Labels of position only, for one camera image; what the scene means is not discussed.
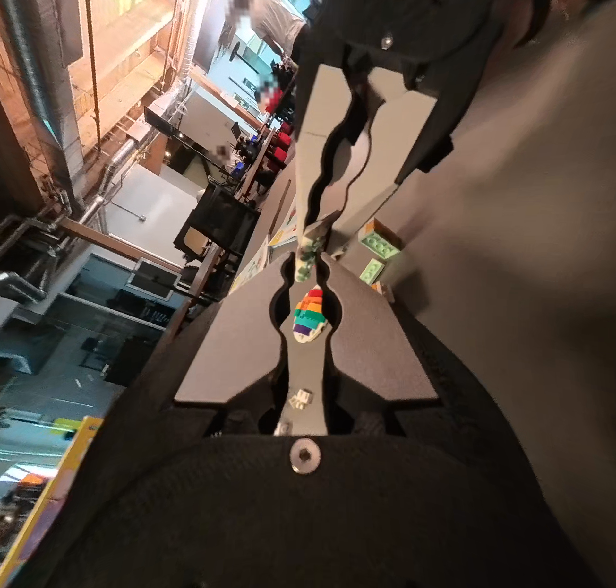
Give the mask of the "white green lego piece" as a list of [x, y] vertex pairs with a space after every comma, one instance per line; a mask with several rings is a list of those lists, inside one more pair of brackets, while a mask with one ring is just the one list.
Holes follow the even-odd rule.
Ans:
[[304, 235], [298, 242], [295, 256], [295, 282], [305, 282], [312, 273], [317, 255], [322, 250], [323, 238]]

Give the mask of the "silver ventilation duct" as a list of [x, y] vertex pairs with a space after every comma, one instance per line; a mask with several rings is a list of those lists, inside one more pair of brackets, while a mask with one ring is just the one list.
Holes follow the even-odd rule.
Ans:
[[20, 211], [63, 193], [83, 167], [56, 0], [1, 0], [1, 174]]

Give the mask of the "black monitor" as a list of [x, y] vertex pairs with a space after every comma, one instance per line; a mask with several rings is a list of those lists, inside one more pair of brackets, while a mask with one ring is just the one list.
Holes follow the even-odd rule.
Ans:
[[190, 212], [173, 241], [188, 261], [203, 260], [207, 243], [241, 257], [257, 225], [260, 212], [235, 197], [221, 185], [209, 183], [201, 191], [196, 207]]

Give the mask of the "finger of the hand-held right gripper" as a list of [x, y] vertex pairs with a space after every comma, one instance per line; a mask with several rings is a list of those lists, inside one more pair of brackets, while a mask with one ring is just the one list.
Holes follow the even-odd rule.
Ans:
[[343, 247], [361, 225], [362, 100], [341, 68], [298, 72], [295, 172], [297, 243]]
[[356, 143], [335, 155], [328, 213], [340, 212], [328, 239], [334, 255], [397, 190], [396, 178], [417, 142], [436, 99], [405, 88], [401, 73], [374, 68], [368, 76], [368, 122]]

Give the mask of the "black wall screen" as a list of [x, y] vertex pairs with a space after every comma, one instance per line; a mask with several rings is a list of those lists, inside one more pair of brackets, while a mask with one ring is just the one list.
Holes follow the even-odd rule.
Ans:
[[165, 117], [155, 113], [150, 107], [145, 107], [143, 116], [147, 124], [166, 137], [175, 137], [175, 127]]

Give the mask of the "rainbow lego disc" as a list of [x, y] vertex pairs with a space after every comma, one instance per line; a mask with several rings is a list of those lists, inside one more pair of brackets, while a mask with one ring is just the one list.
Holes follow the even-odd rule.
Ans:
[[305, 292], [293, 311], [292, 334], [298, 344], [305, 345], [316, 340], [320, 335], [331, 331], [331, 324], [324, 315], [324, 292], [315, 284]]

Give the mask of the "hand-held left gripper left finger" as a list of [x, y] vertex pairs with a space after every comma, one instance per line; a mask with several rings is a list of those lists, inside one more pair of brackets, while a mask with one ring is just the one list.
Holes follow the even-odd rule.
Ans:
[[258, 430], [276, 430], [287, 399], [288, 350], [281, 326], [291, 313], [295, 254], [287, 252], [220, 303], [174, 402], [243, 411]]

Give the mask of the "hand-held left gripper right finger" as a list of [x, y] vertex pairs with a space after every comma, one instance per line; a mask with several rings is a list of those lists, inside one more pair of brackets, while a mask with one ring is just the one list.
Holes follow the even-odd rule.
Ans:
[[332, 256], [318, 259], [325, 340], [323, 412], [327, 430], [402, 430], [398, 412], [439, 406], [420, 358], [388, 300]]

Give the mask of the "row of red chairs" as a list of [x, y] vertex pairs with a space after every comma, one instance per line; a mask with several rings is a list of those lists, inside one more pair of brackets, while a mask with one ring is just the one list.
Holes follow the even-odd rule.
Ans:
[[291, 135], [295, 130], [295, 100], [291, 92], [286, 93], [278, 86], [273, 87], [265, 95], [265, 113], [268, 124], [280, 122], [274, 127], [275, 134], [266, 152], [265, 166], [276, 175], [287, 164]]

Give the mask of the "lego instruction booklet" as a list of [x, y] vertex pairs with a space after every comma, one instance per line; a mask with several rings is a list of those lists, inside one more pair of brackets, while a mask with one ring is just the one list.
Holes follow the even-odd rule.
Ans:
[[246, 267], [235, 276], [230, 290], [228, 291], [229, 295], [250, 282], [250, 280], [261, 271], [265, 270], [270, 263], [272, 250], [273, 248], [267, 244], [260, 247], [259, 251], [253, 256]]
[[296, 198], [294, 197], [287, 214], [281, 223], [279, 229], [274, 233], [269, 242], [270, 248], [277, 248], [281, 245], [285, 245], [294, 239], [297, 239], [297, 211], [296, 211]]

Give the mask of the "short mint lego plate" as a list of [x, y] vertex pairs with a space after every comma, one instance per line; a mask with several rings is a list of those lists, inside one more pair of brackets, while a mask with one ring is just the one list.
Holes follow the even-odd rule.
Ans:
[[357, 234], [358, 242], [382, 260], [401, 253], [402, 240], [376, 217], [366, 222]]

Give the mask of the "yellow lego box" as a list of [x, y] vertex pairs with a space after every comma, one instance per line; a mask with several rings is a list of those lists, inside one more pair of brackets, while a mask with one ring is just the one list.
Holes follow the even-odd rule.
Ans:
[[1, 587], [9, 587], [50, 530], [66, 501], [68, 492], [86, 455], [91, 441], [104, 419], [84, 417], [67, 451], [60, 459], [57, 472], [47, 481], [33, 510], [26, 517], [1, 564]]

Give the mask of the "framed wall display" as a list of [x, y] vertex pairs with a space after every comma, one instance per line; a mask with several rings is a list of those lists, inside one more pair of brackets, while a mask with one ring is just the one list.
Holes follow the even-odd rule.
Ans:
[[126, 282], [126, 287], [138, 291], [150, 298], [168, 302], [181, 279], [181, 272], [172, 271], [164, 266], [138, 259]]

